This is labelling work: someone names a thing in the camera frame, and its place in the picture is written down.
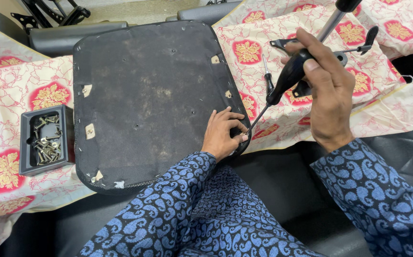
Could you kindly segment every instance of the left hand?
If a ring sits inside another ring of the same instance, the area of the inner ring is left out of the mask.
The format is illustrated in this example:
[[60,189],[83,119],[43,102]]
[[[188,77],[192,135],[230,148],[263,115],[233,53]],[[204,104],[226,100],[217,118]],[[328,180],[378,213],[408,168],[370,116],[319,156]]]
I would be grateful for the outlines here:
[[231,128],[238,127],[244,133],[248,131],[239,121],[239,119],[244,119],[244,115],[231,113],[231,109],[229,106],[219,113],[214,110],[206,127],[202,151],[214,155],[216,162],[229,156],[238,148],[239,143],[243,143],[248,139],[248,136],[245,134],[235,136],[234,138],[230,137]]

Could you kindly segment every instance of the floral printed cloth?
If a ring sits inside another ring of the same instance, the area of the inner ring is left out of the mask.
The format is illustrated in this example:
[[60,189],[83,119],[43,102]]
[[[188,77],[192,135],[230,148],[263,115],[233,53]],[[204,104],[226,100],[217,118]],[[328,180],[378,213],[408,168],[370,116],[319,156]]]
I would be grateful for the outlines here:
[[[225,27],[242,23],[253,23],[291,12],[304,11],[323,6],[323,15],[330,16],[335,10],[334,0],[244,0],[231,13],[217,22],[213,27]],[[379,26],[376,41],[382,52],[394,59],[403,55],[413,54],[413,1],[410,0],[363,0],[352,12],[360,25],[365,29]],[[358,30],[351,30],[348,34],[357,36]]]
[[52,210],[91,195],[75,167],[20,176],[20,116],[73,106],[72,57],[49,59],[0,33],[0,244],[23,212]]
[[[265,55],[267,67],[276,85],[283,69],[281,57],[286,54],[269,44],[279,38],[294,38],[298,28],[316,35],[329,19],[329,5],[316,2],[310,6],[267,5],[263,11],[244,9],[239,5],[229,17],[219,21],[240,21],[240,24],[215,26],[214,30],[224,51],[240,97],[249,119],[255,120],[266,105]],[[239,15],[239,10],[249,11]],[[290,10],[289,14],[267,18]],[[367,29],[354,13],[348,13],[324,42],[333,51],[356,48],[363,45]],[[413,130],[413,84],[406,84],[389,59],[375,42],[365,55],[346,53],[346,70],[355,76],[354,104],[351,115],[351,130],[356,137],[369,137]],[[313,140],[310,131],[311,96],[295,98],[292,89],[284,93],[276,106],[268,108],[253,129],[253,137],[245,153],[263,149],[281,149],[301,140]]]
[[[142,190],[77,256],[322,257],[284,230],[231,167],[195,152]],[[355,139],[311,164],[376,257],[413,256],[413,187]]]

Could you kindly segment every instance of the fingernail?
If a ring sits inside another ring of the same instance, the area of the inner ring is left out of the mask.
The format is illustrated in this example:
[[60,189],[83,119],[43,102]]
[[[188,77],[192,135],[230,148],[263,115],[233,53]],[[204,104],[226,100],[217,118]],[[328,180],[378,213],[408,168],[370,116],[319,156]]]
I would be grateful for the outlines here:
[[319,64],[316,62],[314,59],[308,59],[304,64],[303,67],[305,67],[308,71],[312,71],[319,67]]

